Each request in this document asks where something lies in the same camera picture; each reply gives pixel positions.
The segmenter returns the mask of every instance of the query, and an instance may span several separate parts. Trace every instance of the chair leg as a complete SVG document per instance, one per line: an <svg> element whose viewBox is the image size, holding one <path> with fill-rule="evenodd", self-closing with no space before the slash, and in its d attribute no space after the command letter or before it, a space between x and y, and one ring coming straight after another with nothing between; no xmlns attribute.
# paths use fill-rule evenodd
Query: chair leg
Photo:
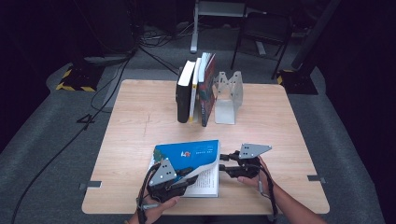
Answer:
<svg viewBox="0 0 396 224"><path fill-rule="evenodd" d="M231 62L231 70L233 70L233 63L235 62L236 52L238 51L238 47L241 45L242 36L238 34L238 39L236 40L235 49L233 50L233 61Z"/></svg>
<svg viewBox="0 0 396 224"><path fill-rule="evenodd" d="M288 44L286 44L286 45L283 46L282 53L280 53L279 59L277 60L276 67L275 67L274 73L273 73L272 76L271 76L271 79L274 79L274 77L275 77L275 75L276 75L277 68L279 67L280 62L282 61L283 54L284 54L285 51L286 51L286 46L287 46L287 45L288 45Z"/></svg>

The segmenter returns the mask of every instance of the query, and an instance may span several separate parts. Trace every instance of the person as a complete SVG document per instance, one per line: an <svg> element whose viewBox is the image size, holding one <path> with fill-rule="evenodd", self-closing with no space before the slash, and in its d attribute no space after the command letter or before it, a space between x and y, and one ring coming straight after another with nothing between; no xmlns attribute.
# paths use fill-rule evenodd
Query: person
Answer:
<svg viewBox="0 0 396 224"><path fill-rule="evenodd" d="M265 162L262 160L261 157L259 157L259 159L267 174L270 174ZM263 171L260 171L259 175L261 176L262 189L264 193L268 195L269 189L268 189L268 182L266 175ZM253 178L239 176L237 180L243 184L258 189L258 183L259 183L258 176ZM294 223L297 224L326 223L326 221L321 216L315 214L310 209L305 207L303 204L301 204L293 197L291 197L274 180L273 183L274 183L273 191L274 191L274 196L276 198L276 205L282 211L283 215L288 219L290 223L293 224ZM158 207L150 208L146 210L146 217L147 217L146 224L154 223L158 218L160 218L160 216L163 214L163 211L175 206L179 199L180 197L174 197L169 199L165 203L161 203ZM150 197L147 197L145 200L147 200L147 203L156 203L156 201L150 199ZM125 224L139 224L137 213L135 212L129 221L125 221Z"/></svg>

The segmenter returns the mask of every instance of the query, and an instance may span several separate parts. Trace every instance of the blue book cover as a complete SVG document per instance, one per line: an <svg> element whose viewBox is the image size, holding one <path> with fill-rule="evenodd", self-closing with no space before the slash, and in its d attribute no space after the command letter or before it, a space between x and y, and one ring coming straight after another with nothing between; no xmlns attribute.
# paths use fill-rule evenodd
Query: blue book cover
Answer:
<svg viewBox="0 0 396 224"><path fill-rule="evenodd" d="M178 177L176 183L198 175L195 184L188 187L185 197L217 197L219 191L219 140L184 142L157 145L154 148L155 162L168 159L175 170L191 167L191 173Z"/></svg>

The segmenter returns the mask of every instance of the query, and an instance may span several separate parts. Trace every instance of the gray carpet floor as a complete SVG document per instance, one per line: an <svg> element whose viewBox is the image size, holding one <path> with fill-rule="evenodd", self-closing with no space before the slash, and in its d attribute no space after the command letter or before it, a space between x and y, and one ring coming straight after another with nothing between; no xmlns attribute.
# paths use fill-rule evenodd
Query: gray carpet floor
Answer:
<svg viewBox="0 0 396 224"><path fill-rule="evenodd" d="M145 50L174 70L186 60L195 60L203 51L216 52L217 70L231 75L236 34L233 29L206 29L200 33L196 54L190 54L190 35ZM292 40L281 69L290 68L301 43L299 39ZM31 180L83 127L76 121L95 114L94 107L101 107L117 88L110 81L120 75L119 65L106 68L98 92L56 91L69 65L48 78L50 95L0 154L0 223L11 223L18 199ZM251 55L239 53L236 57L235 70L242 72L245 83L276 84L270 79L274 67L275 62ZM123 77L177 79L142 50L129 61ZM323 217L329 223L384 223L375 186L325 94L323 76L315 69L311 77L318 95L289 95L289 99L318 175L325 180L323 188L331 209ZM35 181L21 201L15 223L122 223L130 216L86 215L81 211L84 190L79 187L90 180L111 116L111 106L104 110ZM288 221L281 216L278 223Z"/></svg>

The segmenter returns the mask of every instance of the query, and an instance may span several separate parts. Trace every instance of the white book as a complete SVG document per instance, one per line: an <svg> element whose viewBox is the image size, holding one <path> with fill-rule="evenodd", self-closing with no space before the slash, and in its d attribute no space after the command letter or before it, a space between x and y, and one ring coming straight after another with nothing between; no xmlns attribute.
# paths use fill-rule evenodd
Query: white book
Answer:
<svg viewBox="0 0 396 224"><path fill-rule="evenodd" d="M192 172L174 183L182 183L198 175L182 197L219 197L219 151L219 140L157 145L149 167L163 159L168 159L175 170L193 167Z"/></svg>
<svg viewBox="0 0 396 224"><path fill-rule="evenodd" d="M197 97L198 72L199 72L200 64L201 64L201 58L197 58L197 61L195 62L193 76L192 76L189 122L194 121L195 99Z"/></svg>

